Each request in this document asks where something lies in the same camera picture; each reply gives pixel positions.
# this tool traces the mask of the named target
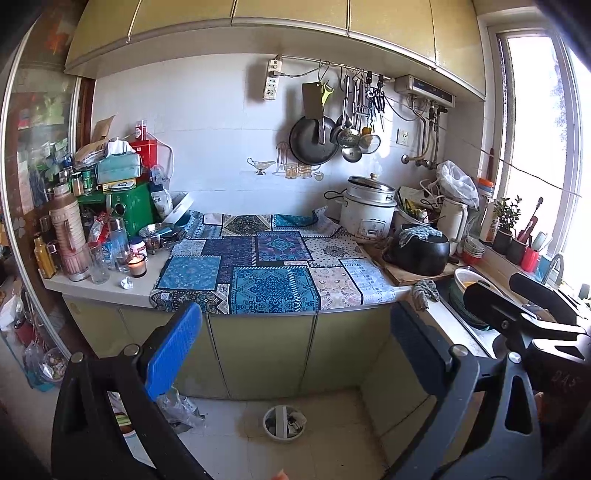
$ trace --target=candle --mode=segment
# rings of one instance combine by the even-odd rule
[[[141,254],[132,254],[127,257],[127,266],[129,267],[129,274],[134,278],[146,275],[146,260]]]

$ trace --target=black pot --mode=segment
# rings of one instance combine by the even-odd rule
[[[526,244],[523,244],[513,239],[509,244],[509,248],[505,256],[507,257],[507,260],[511,263],[514,263],[515,265],[521,265],[521,261],[523,260],[523,256],[525,255],[526,248]]]
[[[401,229],[415,226],[417,225],[405,223]],[[445,235],[429,235],[426,240],[414,236],[401,247],[398,242],[399,232],[394,234],[390,246],[384,252],[383,258],[386,262],[425,277],[435,277],[443,273],[450,252],[449,240]]]
[[[492,249],[501,255],[505,255],[509,250],[512,239],[511,232],[499,230],[495,235],[495,241],[492,243]]]

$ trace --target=metal screw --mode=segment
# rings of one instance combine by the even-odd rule
[[[123,349],[123,354],[125,356],[136,356],[139,353],[139,345],[135,343],[130,343]]]
[[[466,356],[468,354],[468,349],[463,345],[454,345],[452,346],[452,355],[454,356]]]
[[[70,357],[70,362],[72,362],[73,364],[79,364],[80,362],[82,362],[82,360],[84,360],[84,355],[82,354],[82,352],[76,352]]]
[[[509,352],[509,360],[511,360],[514,364],[520,364],[521,355],[517,352]]]

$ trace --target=green toaster oven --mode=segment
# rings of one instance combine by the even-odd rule
[[[129,236],[137,235],[140,229],[154,223],[152,197],[147,183],[138,184],[131,190],[122,192],[93,192],[90,195],[80,195],[78,205],[89,207],[96,214],[106,212],[111,207],[114,214],[123,217]]]

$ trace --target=green can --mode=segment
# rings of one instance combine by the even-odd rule
[[[84,195],[90,195],[95,188],[95,175],[92,170],[82,172],[82,185],[84,187]]]

